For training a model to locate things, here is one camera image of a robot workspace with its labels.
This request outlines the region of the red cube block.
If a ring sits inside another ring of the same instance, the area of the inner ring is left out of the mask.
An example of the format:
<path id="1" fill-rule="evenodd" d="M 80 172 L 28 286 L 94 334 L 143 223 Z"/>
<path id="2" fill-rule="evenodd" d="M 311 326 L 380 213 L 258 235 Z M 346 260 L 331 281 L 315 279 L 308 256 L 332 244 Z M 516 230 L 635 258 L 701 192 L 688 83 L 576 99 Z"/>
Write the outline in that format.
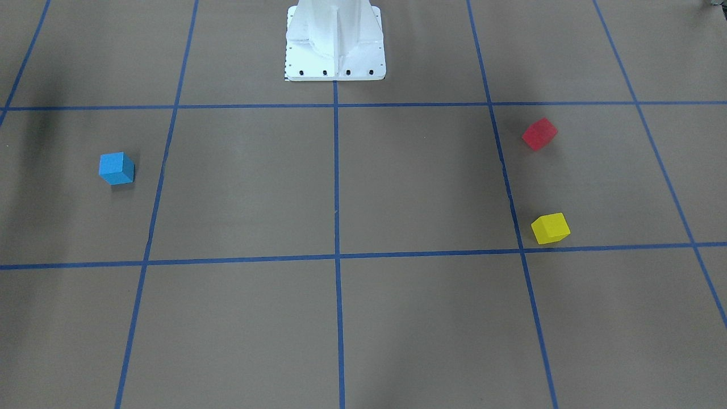
<path id="1" fill-rule="evenodd" d="M 558 134 L 555 124 L 548 118 L 541 118 L 530 124 L 522 135 L 524 143 L 533 151 L 539 151 L 548 145 Z"/>

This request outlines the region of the blue cube block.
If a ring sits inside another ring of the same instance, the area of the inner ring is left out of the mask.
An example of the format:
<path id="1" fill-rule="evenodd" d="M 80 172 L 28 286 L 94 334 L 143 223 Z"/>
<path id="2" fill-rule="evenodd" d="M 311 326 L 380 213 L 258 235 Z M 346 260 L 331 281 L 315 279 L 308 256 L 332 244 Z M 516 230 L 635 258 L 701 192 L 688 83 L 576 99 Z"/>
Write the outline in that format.
<path id="1" fill-rule="evenodd" d="M 135 163 L 122 151 L 107 153 L 99 157 L 98 174 L 111 186 L 132 183 Z"/>

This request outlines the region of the yellow cube block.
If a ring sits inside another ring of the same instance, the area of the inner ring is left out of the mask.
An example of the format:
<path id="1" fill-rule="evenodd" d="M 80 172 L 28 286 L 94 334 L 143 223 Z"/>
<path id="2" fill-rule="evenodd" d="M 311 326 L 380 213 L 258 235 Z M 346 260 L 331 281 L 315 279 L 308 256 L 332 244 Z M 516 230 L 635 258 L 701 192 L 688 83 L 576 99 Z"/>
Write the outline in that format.
<path id="1" fill-rule="evenodd" d="M 562 212 L 542 215 L 530 224 L 538 244 L 558 243 L 571 235 L 570 227 Z"/>

